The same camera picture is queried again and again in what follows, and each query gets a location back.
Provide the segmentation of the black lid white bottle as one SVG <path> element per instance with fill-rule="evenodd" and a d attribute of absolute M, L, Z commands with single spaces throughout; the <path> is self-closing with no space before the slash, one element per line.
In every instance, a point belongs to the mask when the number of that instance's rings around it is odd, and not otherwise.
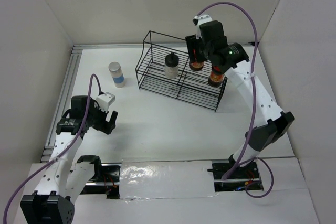
<path fill-rule="evenodd" d="M 171 52 L 165 57 L 165 76 L 168 79 L 177 77 L 179 71 L 179 57 Z"/>

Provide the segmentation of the red lid jar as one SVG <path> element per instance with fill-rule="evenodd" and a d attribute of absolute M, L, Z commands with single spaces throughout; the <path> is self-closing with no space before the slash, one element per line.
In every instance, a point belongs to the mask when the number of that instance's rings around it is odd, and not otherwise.
<path fill-rule="evenodd" d="M 192 62 L 190 61 L 189 62 L 189 67 L 192 71 L 195 71 L 195 72 L 198 72 L 198 71 L 201 71 L 204 67 L 204 63 L 203 62 Z"/>
<path fill-rule="evenodd" d="M 219 67 L 212 66 L 211 74 L 208 77 L 208 84 L 211 87 L 219 87 L 222 84 L 224 77 L 225 75 L 221 72 Z"/>

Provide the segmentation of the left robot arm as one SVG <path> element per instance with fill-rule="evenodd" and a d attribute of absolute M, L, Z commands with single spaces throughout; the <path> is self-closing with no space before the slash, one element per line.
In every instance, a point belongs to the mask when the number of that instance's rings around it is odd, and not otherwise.
<path fill-rule="evenodd" d="M 56 126 L 55 145 L 40 182 L 30 195 L 24 195 L 20 207 L 27 223 L 72 223 L 75 202 L 91 180 L 103 177 L 97 155 L 82 155 L 75 160 L 84 135 L 90 128 L 106 135 L 115 129 L 118 116 L 109 106 L 115 101 L 111 93 L 99 93 L 93 99 L 86 95 L 71 98 L 70 108 Z"/>

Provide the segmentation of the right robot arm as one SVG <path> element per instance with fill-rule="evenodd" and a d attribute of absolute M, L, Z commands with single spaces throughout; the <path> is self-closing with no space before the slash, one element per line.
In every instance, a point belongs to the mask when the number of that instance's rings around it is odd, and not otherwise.
<path fill-rule="evenodd" d="M 214 73 L 230 80 L 251 110 L 245 142 L 229 157 L 229 170 L 222 176 L 223 180 L 231 175 L 240 178 L 260 152 L 286 134 L 295 118 L 283 111 L 254 74 L 254 58 L 249 58 L 242 45 L 228 44 L 221 22 L 208 16 L 193 22 L 197 32 L 185 38 L 190 61 L 209 61 Z"/>

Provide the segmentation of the silver lid blue label bottle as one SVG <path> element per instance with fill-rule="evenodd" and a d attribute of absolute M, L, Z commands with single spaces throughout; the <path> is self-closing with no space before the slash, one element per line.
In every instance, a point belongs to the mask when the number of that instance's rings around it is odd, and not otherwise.
<path fill-rule="evenodd" d="M 125 79 L 121 66 L 118 62 L 111 62 L 108 66 L 113 82 L 117 88 L 122 88 L 125 85 Z"/>

